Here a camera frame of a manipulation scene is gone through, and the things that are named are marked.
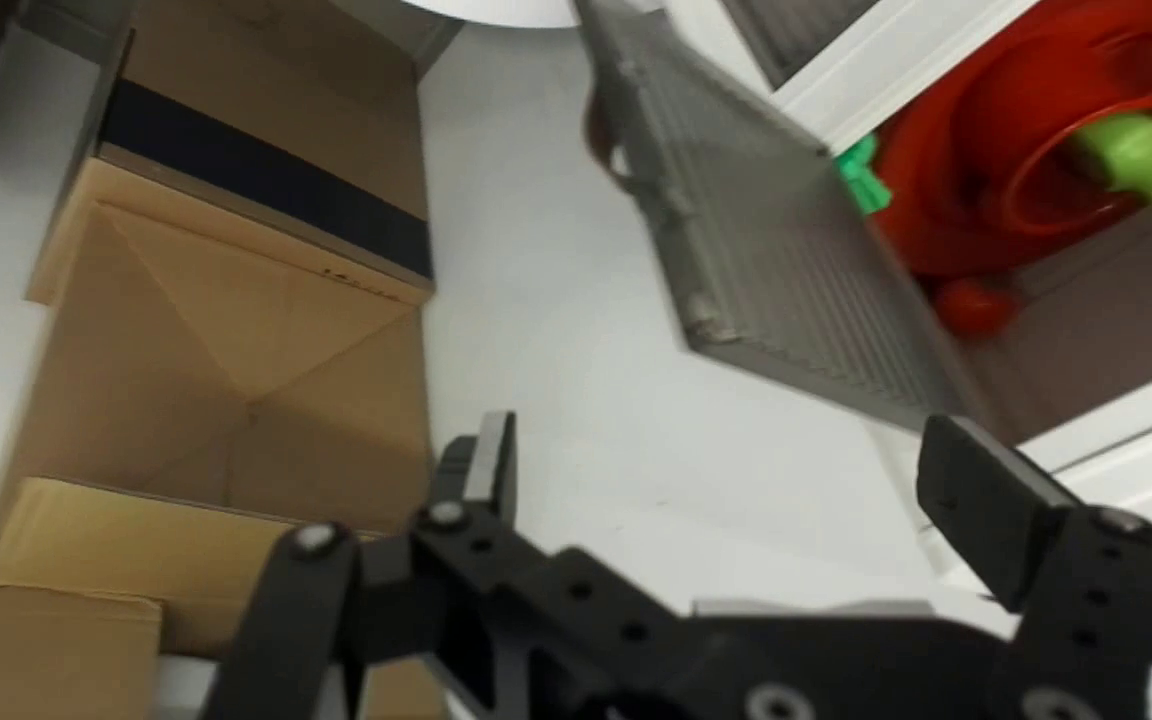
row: screw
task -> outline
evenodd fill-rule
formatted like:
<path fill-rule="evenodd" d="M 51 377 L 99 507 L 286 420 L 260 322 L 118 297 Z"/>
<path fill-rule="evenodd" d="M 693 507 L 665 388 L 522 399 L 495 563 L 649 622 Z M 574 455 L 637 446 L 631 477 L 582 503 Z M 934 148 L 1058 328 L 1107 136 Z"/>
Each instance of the screw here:
<path fill-rule="evenodd" d="M 1030 688 L 1020 695 L 1023 720 L 1100 720 L 1100 712 L 1065 691 L 1065 688 Z"/>
<path fill-rule="evenodd" d="M 436 527 L 457 527 L 457 526 L 464 526 L 464 503 L 439 499 L 439 503 L 431 503 L 422 515 L 428 515 L 428 526 L 436 526 Z"/>
<path fill-rule="evenodd" d="M 303 552 L 303 557 L 319 557 L 319 552 L 327 552 L 337 543 L 337 527 L 333 526 L 303 526 L 303 527 L 297 527 L 297 547 Z"/>
<path fill-rule="evenodd" d="M 760 683 L 745 695 L 747 720 L 817 720 L 817 708 L 805 691 L 787 683 Z"/>

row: box flap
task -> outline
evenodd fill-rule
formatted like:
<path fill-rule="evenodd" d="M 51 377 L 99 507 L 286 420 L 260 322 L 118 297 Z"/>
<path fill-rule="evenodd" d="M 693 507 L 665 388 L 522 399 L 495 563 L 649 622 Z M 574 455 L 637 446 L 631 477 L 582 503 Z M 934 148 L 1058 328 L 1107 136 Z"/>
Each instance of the box flap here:
<path fill-rule="evenodd" d="M 0 720 L 148 720 L 159 608 L 0 587 Z"/>
<path fill-rule="evenodd" d="M 0 584 L 164 606 L 164 647 L 215 656 L 286 526 L 28 480 L 0 533 Z"/>
<path fill-rule="evenodd" d="M 215 190 L 204 192 L 194 184 L 184 192 L 181 190 L 186 184 L 184 177 L 148 179 L 152 174 L 155 174 L 152 166 L 134 155 L 118 155 L 118 152 L 109 152 L 104 162 L 82 166 L 76 190 L 68 192 L 68 206 L 61 207 L 51 224 L 43 257 L 35 266 L 35 275 L 28 288 L 33 300 L 38 306 L 61 300 L 61 288 L 68 285 L 72 262 L 78 254 L 78 242 L 88 235 L 88 221 L 94 207 L 123 207 L 145 221 L 164 221 L 181 234 L 209 235 L 210 243 L 242 250 L 251 257 L 324 275 L 354 293 L 389 297 L 400 306 L 422 306 L 428 297 L 422 285 L 400 281 L 391 266 L 366 267 L 366 262 L 360 262 L 354 250 L 348 250 L 337 235 L 324 235 L 298 224 L 297 234 L 284 234 L 278 230 L 284 221 L 260 212 L 256 206 L 242 206 L 233 212 L 229 206 L 239 206 L 239 201 Z"/>
<path fill-rule="evenodd" d="M 131 250 L 246 399 L 309 377 L 403 312 L 131 212 L 104 207 L 94 221 Z"/>
<path fill-rule="evenodd" d="M 420 315 L 251 403 L 233 450 L 233 503 L 350 527 L 403 527 L 422 503 L 431 455 Z"/>
<path fill-rule="evenodd" d="M 394 527 L 431 474 L 407 306 L 123 207 L 82 230 L 18 477 Z"/>
<path fill-rule="evenodd" d="M 414 66 L 327 0 L 145 0 L 123 82 L 422 217 Z"/>

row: white floor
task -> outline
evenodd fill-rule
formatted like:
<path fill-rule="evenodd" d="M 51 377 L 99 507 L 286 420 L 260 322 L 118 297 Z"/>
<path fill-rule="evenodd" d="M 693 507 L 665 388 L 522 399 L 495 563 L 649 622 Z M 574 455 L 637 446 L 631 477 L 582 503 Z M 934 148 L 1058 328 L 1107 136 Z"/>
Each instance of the white floor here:
<path fill-rule="evenodd" d="M 519 412 L 519 526 L 673 606 L 931 575 L 871 428 L 683 352 L 637 207 L 579 143 L 570 33 L 468 28 L 422 82 L 436 438 Z"/>

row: black metal bracket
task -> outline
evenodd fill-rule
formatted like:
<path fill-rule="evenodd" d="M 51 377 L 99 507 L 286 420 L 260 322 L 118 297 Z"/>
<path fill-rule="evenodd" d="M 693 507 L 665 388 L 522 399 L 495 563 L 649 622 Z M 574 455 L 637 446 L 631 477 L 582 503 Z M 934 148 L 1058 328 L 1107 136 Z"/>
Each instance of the black metal bracket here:
<path fill-rule="evenodd" d="M 1015 611 L 1015 641 L 949 622 L 673 617 L 588 552 L 544 557 L 502 507 L 516 420 L 457 441 L 403 535 L 278 541 L 209 720 L 298 720 L 327 665 L 422 656 L 477 716 L 544 720 L 1145 720 L 1152 526 L 1085 507 L 964 420 L 931 420 L 921 499 Z"/>

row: cardboard edge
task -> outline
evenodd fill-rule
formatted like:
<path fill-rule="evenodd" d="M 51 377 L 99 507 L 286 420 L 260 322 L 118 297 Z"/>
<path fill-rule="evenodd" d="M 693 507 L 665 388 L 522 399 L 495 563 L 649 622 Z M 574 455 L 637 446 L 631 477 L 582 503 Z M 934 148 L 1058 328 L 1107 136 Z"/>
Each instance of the cardboard edge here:
<path fill-rule="evenodd" d="M 210 212 L 219 224 L 234 224 L 242 234 L 234 235 L 215 235 L 201 234 L 215 243 L 278 262 L 298 272 L 315 272 L 324 281 L 348 285 L 354 293 L 389 297 L 407 308 L 420 308 L 431 297 L 431 285 L 420 281 L 414 272 L 400 272 L 394 266 L 384 267 L 384 262 L 360 257 L 342 242 L 310 230 L 286 230 L 297 221 L 271 221 L 267 207 L 246 207 L 239 212 L 242 201 L 219 192 L 219 190 L 201 190 L 201 179 L 184 179 L 181 174 L 155 169 L 152 162 L 141 162 L 118 148 L 104 148 L 99 155 L 82 162 L 46 242 L 43 254 L 33 267 L 28 281 L 28 300 L 35 306 L 55 306 L 68 288 L 68 272 L 78 257 L 88 217 L 99 206 L 123 207 L 145 221 L 159 221 L 171 230 L 184 230 L 181 217 L 155 217 L 141 206 L 141 197 L 155 197 L 155 206 L 181 206 L 181 217 L 186 212 Z"/>
<path fill-rule="evenodd" d="M 256 512 L 233 512 L 233 507 L 209 507 L 209 503 L 181 503 L 181 499 L 155 499 L 155 496 L 131 496 L 131 494 L 109 494 L 109 489 L 82 489 L 82 486 L 64 486 L 64 480 L 43 480 L 35 477 L 33 486 L 61 486 L 61 489 L 76 489 L 76 494 L 99 494 L 99 496 L 126 496 L 126 499 L 152 499 L 152 503 L 169 503 L 169 507 L 193 507 L 193 512 L 219 512 L 219 515 L 251 515 L 262 520 Z M 76 584 L 46 584 L 38 575 L 0 575 L 0 594 L 28 594 L 28 596 L 46 596 L 46 602 L 82 602 L 82 606 L 109 606 L 109 608 L 134 608 L 141 617 L 152 617 L 155 625 L 155 656 L 145 656 L 145 665 L 155 665 L 164 651 L 171 651 L 169 637 L 171 637 L 171 611 L 169 611 L 169 596 L 145 596 L 145 594 L 111 594 L 111 587 L 76 587 Z M 448 695 L 439 675 L 420 665 L 420 659 L 394 659 L 394 665 L 376 665 L 366 674 L 366 704 L 362 716 L 366 720 L 445 720 L 448 716 Z"/>
<path fill-rule="evenodd" d="M 152 94 L 169 95 L 171 106 L 193 110 L 201 116 L 215 116 L 219 126 L 234 128 L 239 136 L 251 136 L 260 143 L 278 143 L 275 136 L 267 136 L 271 128 L 256 116 L 256 110 L 246 102 L 239 102 L 239 106 L 219 102 L 219 110 L 215 110 L 210 102 L 201 102 L 201 95 L 215 95 L 215 94 L 181 90 L 175 82 L 164 82 L 164 78 L 155 82 L 159 58 L 169 58 L 169 47 L 181 47 L 181 36 L 171 36 L 171 33 L 181 33 L 181 26 L 215 26 L 215 33 L 229 36 L 239 58 L 246 58 L 256 47 L 260 47 L 260 58 L 278 58 L 286 47 L 284 36 L 275 33 L 278 26 L 303 28 L 303 15 L 310 15 L 310 22 L 324 22 L 333 28 L 342 28 L 348 39 L 333 36 L 324 47 L 327 52 L 337 47 L 333 67 L 350 67 L 348 84 L 360 82 L 360 84 L 370 84 L 370 90 L 376 84 L 389 90 L 391 82 L 400 82 L 394 94 L 403 95 L 403 110 L 391 110 L 391 116 L 384 116 L 384 120 L 389 126 L 391 120 L 407 126 L 412 136 L 366 136 L 366 143 L 407 148 L 412 155 L 400 162 L 400 166 L 407 166 L 414 174 L 412 177 L 414 184 L 412 190 L 391 184 L 391 177 L 394 177 L 391 166 L 394 162 L 378 162 L 378 166 L 366 162 L 366 174 L 360 174 L 354 166 L 342 166 L 340 152 L 337 152 L 340 143 L 303 148 L 303 139 L 291 139 L 286 152 L 298 166 L 309 166 L 315 174 L 327 174 L 327 177 L 337 177 L 337 179 L 342 179 L 342 184 L 350 184 L 350 190 L 400 207 L 403 217 L 428 224 L 428 177 L 422 177 L 422 143 L 420 143 L 420 136 L 422 136 L 420 134 L 420 66 L 394 39 L 389 39 L 376 26 L 362 26 L 360 15 L 350 15 L 340 0 L 319 0 L 324 9 L 303 5 L 297 12 L 278 9 L 271 15 L 267 15 L 262 5 L 260 0 L 251 5 L 262 15 L 256 26 L 267 33 L 267 36 L 256 39 L 256 36 L 233 36 L 229 33 L 229 28 L 251 26 L 251 9 L 242 15 L 242 5 L 229 9 L 225 15 L 210 15 L 210 12 L 181 12 L 184 9 L 181 0 L 141 0 L 131 28 L 145 36 L 145 43 L 134 52 L 126 52 L 126 60 L 118 67 L 118 82 L 145 84 L 145 90 L 152 90 Z M 340 84 L 340 78 L 310 78 L 310 71 L 297 71 L 297 78 L 298 78 L 298 94 L 303 94 L 303 84 L 310 84 L 310 90 Z"/>
<path fill-rule="evenodd" d="M 76 527 L 93 533 L 109 527 L 111 520 L 123 520 L 104 535 L 111 541 L 111 547 L 82 547 Z M 291 520 L 278 515 L 28 477 L 0 526 L 0 587 L 126 606 L 148 602 L 164 617 L 164 651 L 210 656 L 229 644 L 225 617 L 239 617 L 246 606 L 233 594 L 260 580 L 267 552 L 286 527 Z M 171 563 L 171 574 L 164 575 L 164 552 L 148 547 L 152 574 L 131 567 L 126 575 L 126 567 L 117 567 L 117 557 L 123 557 L 117 547 L 126 547 L 126 533 L 134 533 L 134 541 L 141 533 L 169 533 L 175 541 L 181 533 L 201 533 L 209 541 L 219 541 L 219 547 L 229 547 L 233 557 L 204 552 L 204 560 L 181 560 L 181 574 Z"/>
<path fill-rule="evenodd" d="M 384 262 L 414 275 L 431 275 L 428 221 L 384 201 L 370 184 L 348 184 L 303 155 L 284 152 L 229 128 L 171 95 L 118 82 L 99 143 L 169 169 L 175 190 L 225 190 L 239 212 L 337 235 L 360 262 Z"/>

